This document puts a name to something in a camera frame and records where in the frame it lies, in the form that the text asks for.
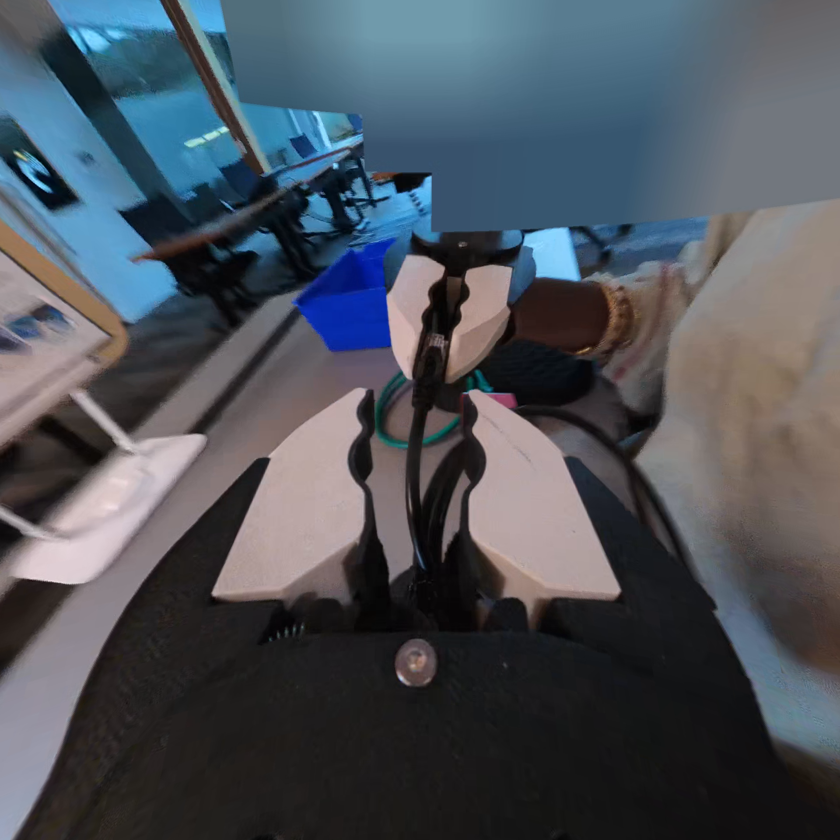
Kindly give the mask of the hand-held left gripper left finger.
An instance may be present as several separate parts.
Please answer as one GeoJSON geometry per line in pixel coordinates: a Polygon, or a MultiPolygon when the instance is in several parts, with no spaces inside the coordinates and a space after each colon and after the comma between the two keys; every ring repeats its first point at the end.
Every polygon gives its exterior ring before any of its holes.
{"type": "Polygon", "coordinates": [[[326,601],[360,627],[388,622],[390,571],[368,485],[374,408],[373,391],[355,388],[271,452],[214,584],[215,601],[326,601]]]}

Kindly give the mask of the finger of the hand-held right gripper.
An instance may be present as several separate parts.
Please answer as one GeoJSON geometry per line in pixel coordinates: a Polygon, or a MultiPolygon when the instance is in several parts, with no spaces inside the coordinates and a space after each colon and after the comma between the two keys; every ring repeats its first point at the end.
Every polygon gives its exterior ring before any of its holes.
{"type": "Polygon", "coordinates": [[[422,255],[405,257],[386,294],[391,347],[395,360],[409,382],[417,380],[429,348],[447,356],[447,338],[441,327],[432,326],[436,312],[434,294],[443,289],[445,268],[422,255]]]}
{"type": "Polygon", "coordinates": [[[444,342],[445,384],[472,372],[507,330],[512,269],[485,265],[456,275],[444,268],[439,327],[444,342]]]}

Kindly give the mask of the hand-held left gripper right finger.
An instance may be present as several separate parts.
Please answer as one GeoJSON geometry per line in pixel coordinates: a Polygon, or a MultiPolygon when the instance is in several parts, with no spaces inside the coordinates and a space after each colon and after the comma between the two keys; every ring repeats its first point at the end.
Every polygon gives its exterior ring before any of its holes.
{"type": "Polygon", "coordinates": [[[615,606],[622,587],[564,453],[515,411],[467,398],[465,487],[445,571],[459,627],[537,630],[550,608],[615,606]]]}

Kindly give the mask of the blue plastic bin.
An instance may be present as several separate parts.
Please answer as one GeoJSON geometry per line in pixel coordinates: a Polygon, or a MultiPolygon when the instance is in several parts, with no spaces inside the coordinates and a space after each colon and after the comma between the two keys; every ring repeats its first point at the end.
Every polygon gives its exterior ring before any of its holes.
{"type": "Polygon", "coordinates": [[[300,315],[331,352],[391,346],[384,257],[394,242],[388,238],[345,250],[295,299],[300,315]]]}

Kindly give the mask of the brown office desk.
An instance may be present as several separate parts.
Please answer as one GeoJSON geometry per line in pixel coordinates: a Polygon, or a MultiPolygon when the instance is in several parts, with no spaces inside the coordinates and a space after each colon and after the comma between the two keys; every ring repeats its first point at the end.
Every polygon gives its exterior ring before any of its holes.
{"type": "Polygon", "coordinates": [[[141,254],[131,257],[132,264],[168,263],[200,249],[233,245],[248,235],[266,229],[283,251],[287,263],[297,277],[308,280],[316,270],[310,258],[301,251],[300,236],[288,232],[280,223],[280,211],[286,208],[287,198],[295,191],[309,188],[335,165],[354,156],[362,149],[363,135],[355,134],[338,148],[307,158],[299,164],[278,172],[266,173],[265,181],[280,184],[271,192],[262,192],[257,201],[250,202],[224,217],[195,228],[186,234],[166,239],[141,254]]]}

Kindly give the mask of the person's right hand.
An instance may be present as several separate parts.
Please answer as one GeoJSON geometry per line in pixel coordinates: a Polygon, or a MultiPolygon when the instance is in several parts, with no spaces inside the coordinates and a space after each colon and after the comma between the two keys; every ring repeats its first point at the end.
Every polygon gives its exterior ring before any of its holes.
{"type": "Polygon", "coordinates": [[[599,283],[536,279],[512,305],[505,341],[582,354],[600,343],[609,321],[610,305],[599,283]]]}

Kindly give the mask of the black quilted wrist rest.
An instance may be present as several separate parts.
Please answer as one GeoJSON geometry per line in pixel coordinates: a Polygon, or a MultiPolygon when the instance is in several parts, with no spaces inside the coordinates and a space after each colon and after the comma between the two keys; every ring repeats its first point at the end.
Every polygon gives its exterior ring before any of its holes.
{"type": "Polygon", "coordinates": [[[511,394],[519,405],[539,406],[572,404],[594,384],[592,362],[521,340],[496,346],[463,382],[467,391],[511,394]]]}

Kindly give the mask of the white stand with wooden board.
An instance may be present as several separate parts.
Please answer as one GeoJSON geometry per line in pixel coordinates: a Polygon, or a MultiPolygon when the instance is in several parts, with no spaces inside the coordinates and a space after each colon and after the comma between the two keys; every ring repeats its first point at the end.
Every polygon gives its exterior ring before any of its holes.
{"type": "Polygon", "coordinates": [[[202,453],[207,438],[178,434],[139,439],[123,430],[89,393],[90,383],[127,348],[128,335],[119,315],[5,223],[1,250],[109,336],[105,346],[41,396],[15,413],[1,414],[2,449],[66,400],[113,443],[113,450],[45,522],[32,522],[2,505],[2,523],[23,538],[2,558],[2,590],[11,581],[81,585],[99,577],[117,559],[202,453]]]}

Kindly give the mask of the black office chair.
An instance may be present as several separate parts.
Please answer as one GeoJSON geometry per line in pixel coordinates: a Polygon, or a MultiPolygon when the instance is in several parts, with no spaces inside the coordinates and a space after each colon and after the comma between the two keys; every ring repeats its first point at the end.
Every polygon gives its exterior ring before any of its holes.
{"type": "Polygon", "coordinates": [[[241,312],[256,308],[245,287],[245,276],[258,260],[253,250],[218,255],[213,246],[201,245],[165,259],[164,264],[183,294],[208,298],[232,330],[241,325],[241,312]]]}

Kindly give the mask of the person's beige sweatshirt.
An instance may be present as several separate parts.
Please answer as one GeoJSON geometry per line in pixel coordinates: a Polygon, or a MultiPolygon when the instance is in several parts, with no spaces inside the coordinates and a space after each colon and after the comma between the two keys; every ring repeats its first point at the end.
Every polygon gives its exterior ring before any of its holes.
{"type": "Polygon", "coordinates": [[[710,220],[661,278],[661,418],[639,463],[771,738],[838,782],[839,205],[710,220]]]}

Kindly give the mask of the instruction poster sheet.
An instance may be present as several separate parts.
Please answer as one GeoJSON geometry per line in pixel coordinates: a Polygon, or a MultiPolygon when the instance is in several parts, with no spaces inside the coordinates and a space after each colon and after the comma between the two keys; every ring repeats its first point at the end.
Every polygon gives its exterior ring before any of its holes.
{"type": "Polygon", "coordinates": [[[1,256],[1,414],[23,409],[98,352],[109,336],[1,256]]]}

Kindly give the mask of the phone icon door sign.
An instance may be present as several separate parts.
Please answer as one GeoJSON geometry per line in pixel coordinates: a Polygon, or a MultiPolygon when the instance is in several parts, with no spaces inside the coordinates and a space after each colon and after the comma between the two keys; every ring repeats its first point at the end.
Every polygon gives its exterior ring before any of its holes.
{"type": "Polygon", "coordinates": [[[80,203],[76,192],[26,132],[4,112],[1,114],[1,158],[25,189],[50,212],[80,203]]]}

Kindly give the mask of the wooden support post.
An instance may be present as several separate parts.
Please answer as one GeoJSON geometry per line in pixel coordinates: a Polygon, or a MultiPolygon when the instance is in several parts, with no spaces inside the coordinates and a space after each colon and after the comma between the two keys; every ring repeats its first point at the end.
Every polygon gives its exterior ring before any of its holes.
{"type": "Polygon", "coordinates": [[[189,56],[217,116],[228,129],[234,144],[248,167],[257,175],[270,170],[235,92],[228,81],[214,48],[202,30],[190,2],[160,1],[178,39],[189,56]]]}

